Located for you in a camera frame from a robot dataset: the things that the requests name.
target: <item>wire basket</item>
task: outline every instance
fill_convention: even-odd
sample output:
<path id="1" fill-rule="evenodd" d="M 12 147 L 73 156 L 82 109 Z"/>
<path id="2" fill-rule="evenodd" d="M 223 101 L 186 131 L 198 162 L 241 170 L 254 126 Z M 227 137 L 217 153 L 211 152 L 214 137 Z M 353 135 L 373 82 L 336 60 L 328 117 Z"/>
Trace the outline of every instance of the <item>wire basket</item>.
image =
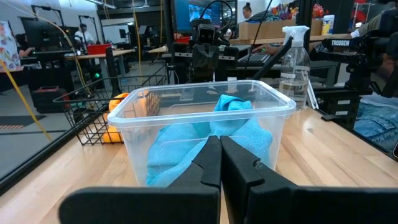
<path id="1" fill-rule="evenodd" d="M 108 125 L 109 102 L 121 101 L 124 98 L 112 98 L 112 90 L 107 90 L 103 83 L 117 80 L 122 93 L 130 93 L 141 87 L 164 85 L 165 75 L 151 75 L 144 77 L 116 77 L 103 78 L 86 87 L 54 99 L 54 103 L 63 103 L 65 116 L 77 138 L 84 146 L 86 144 L 122 143 L 123 138 L 115 127 Z M 147 115 L 154 116 L 159 112 L 159 96 L 148 92 L 146 105 Z"/>

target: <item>clear spray bottle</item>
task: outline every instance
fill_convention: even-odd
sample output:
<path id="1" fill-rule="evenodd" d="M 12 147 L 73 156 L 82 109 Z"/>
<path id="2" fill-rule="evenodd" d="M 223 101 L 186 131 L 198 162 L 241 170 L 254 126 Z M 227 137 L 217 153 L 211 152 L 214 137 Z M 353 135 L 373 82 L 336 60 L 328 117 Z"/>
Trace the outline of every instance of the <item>clear spray bottle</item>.
<path id="1" fill-rule="evenodd" d="M 310 78 L 310 57 L 304 46 L 306 26 L 283 27 L 285 42 L 293 37 L 292 48 L 286 53 L 280 70 L 279 91 L 296 102 L 296 109 L 305 108 Z"/>

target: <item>concrete floor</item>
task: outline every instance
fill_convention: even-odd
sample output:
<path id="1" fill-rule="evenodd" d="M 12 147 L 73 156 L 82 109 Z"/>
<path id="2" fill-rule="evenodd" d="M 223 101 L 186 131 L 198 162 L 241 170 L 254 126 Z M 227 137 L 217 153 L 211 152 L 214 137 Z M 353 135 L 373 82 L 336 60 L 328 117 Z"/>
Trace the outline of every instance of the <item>concrete floor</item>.
<path id="1" fill-rule="evenodd" d="M 149 65 L 148 62 L 143 62 L 141 67 L 142 75 L 152 75 L 162 65 L 163 64 L 160 62 L 153 65 Z M 161 70 L 158 74 L 163 75 L 164 73 L 164 70 Z M 139 76 L 140 71 L 138 64 L 134 64 L 130 72 L 126 75 Z M 20 89 L 34 114 L 43 115 L 36 112 L 28 87 L 21 86 Z M 29 115 L 15 90 L 8 90 L 3 92 L 3 94 L 4 95 L 0 95 L 0 116 Z M 47 117 L 41 119 L 39 122 L 44 129 L 49 132 L 52 139 L 56 139 L 61 136 L 65 130 L 71 128 L 64 113 L 44 115 Z M 0 129 L 0 142 L 0 179 L 50 143 L 35 123 L 21 129 Z"/>

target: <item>clear plastic container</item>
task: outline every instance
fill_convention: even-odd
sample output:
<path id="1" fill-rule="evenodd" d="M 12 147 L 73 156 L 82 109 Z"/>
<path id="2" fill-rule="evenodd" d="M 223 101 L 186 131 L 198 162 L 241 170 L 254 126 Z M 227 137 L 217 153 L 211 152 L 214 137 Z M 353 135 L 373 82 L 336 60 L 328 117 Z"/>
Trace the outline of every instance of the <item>clear plastic container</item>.
<path id="1" fill-rule="evenodd" d="M 253 109 L 214 112 L 221 95 L 250 101 Z M 223 124 L 253 121 L 272 135 L 269 148 L 257 156 L 275 169 L 284 121 L 295 111 L 295 107 L 293 100 L 255 80 L 153 86 L 131 92 L 109 114 L 108 122 L 122 133 L 137 182 L 140 186 L 146 186 L 148 160 L 154 156 L 150 149 L 156 146 L 160 150 L 170 150 L 161 152 L 165 157 L 180 156 L 178 150 L 186 151 L 207 140 L 206 134 L 199 137 L 192 134 L 192 126 L 217 124 L 222 129 L 225 128 Z M 241 130 L 240 134 L 229 136 L 237 142 L 245 142 L 245 148 L 261 147 L 265 141 L 253 139 L 255 134 L 251 126 Z M 156 169 L 162 172 L 171 167 L 170 164 L 159 164 Z"/>

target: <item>computer monitor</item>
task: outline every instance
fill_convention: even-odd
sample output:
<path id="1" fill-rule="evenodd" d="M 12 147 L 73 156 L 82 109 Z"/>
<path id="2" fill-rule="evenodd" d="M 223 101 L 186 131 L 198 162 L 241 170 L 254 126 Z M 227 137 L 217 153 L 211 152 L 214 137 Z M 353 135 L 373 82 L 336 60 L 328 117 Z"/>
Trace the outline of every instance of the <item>computer monitor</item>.
<path id="1" fill-rule="evenodd" d="M 191 21 L 198 19 L 210 0 L 174 0 L 174 28 L 179 33 L 191 33 Z M 215 27 L 221 27 L 221 3 L 213 3 L 205 12 Z"/>
<path id="2" fill-rule="evenodd" d="M 48 22 L 22 20 L 29 47 L 59 48 L 63 34 Z"/>

